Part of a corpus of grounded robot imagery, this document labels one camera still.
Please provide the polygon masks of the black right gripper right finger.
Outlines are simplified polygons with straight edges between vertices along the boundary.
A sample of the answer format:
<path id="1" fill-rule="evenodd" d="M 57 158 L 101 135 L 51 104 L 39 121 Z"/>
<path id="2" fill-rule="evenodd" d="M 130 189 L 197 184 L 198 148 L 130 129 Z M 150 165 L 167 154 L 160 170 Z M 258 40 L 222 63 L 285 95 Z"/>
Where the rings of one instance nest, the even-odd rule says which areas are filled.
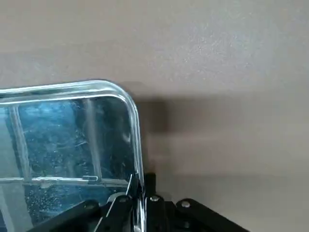
<path id="1" fill-rule="evenodd" d="M 242 226 L 190 198 L 177 203 L 156 192 L 156 174 L 144 176 L 146 232 L 246 232 Z"/>

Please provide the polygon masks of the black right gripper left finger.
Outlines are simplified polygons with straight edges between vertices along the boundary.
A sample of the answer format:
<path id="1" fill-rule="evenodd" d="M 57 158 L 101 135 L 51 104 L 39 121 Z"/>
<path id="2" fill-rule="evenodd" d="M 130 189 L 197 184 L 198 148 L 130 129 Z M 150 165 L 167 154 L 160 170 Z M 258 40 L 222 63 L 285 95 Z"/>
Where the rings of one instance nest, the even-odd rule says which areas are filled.
<path id="1" fill-rule="evenodd" d="M 125 193 L 113 194 L 105 205 L 87 200 L 30 229 L 30 232 L 133 232 L 140 180 L 132 174 Z"/>

